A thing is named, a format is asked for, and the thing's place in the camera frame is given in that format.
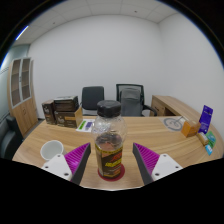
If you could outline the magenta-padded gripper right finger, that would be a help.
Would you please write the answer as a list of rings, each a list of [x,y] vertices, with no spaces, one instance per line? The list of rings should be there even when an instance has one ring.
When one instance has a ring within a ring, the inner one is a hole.
[[[138,143],[133,144],[133,154],[145,185],[182,169],[168,154],[157,154]]]

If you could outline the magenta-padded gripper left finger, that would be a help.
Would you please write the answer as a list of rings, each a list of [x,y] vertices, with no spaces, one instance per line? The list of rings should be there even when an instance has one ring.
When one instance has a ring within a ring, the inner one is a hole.
[[[86,143],[66,155],[56,154],[42,166],[42,169],[79,185],[90,154],[91,144]]]

